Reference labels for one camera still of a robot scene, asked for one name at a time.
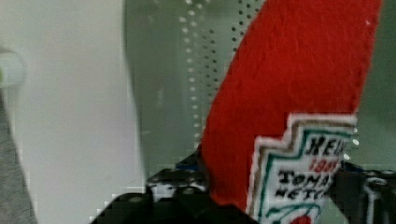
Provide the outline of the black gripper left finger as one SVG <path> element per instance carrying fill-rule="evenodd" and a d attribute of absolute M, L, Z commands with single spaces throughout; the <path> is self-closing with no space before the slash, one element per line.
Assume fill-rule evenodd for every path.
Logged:
<path fill-rule="evenodd" d="M 165 168 L 146 182 L 146 192 L 156 203 L 172 199 L 184 191 L 208 193 L 209 180 L 199 151 L 177 162 L 174 168 Z"/>

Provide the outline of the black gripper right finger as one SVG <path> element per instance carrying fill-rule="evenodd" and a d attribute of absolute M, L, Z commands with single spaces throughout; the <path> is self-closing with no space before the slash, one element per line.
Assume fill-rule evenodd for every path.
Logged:
<path fill-rule="evenodd" d="M 396 224 L 395 172 L 364 170 L 344 161 L 330 198 L 349 224 Z"/>

